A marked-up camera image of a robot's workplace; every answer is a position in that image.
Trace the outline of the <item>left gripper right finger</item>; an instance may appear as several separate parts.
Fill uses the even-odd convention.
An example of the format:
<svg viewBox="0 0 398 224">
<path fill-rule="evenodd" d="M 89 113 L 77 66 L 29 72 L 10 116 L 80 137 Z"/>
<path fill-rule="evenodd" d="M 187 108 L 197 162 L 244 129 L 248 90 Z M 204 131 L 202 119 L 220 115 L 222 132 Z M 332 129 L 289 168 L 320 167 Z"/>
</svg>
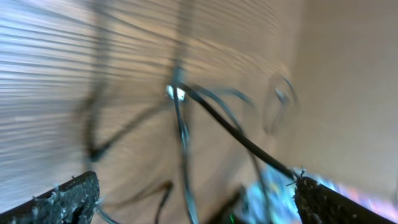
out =
<svg viewBox="0 0 398 224">
<path fill-rule="evenodd" d="M 393 224 L 309 177 L 295 181 L 294 202 L 303 224 Z"/>
</svg>

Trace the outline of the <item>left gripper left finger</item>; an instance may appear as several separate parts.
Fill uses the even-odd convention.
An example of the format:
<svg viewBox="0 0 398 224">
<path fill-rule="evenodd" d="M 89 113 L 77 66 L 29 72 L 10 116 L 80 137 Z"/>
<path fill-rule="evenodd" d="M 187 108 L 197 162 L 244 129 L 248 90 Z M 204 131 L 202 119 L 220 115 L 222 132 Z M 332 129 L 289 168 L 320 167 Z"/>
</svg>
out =
<svg viewBox="0 0 398 224">
<path fill-rule="evenodd" d="M 1 214 L 1 223 L 90 224 L 100 197 L 95 172 L 87 171 Z"/>
</svg>

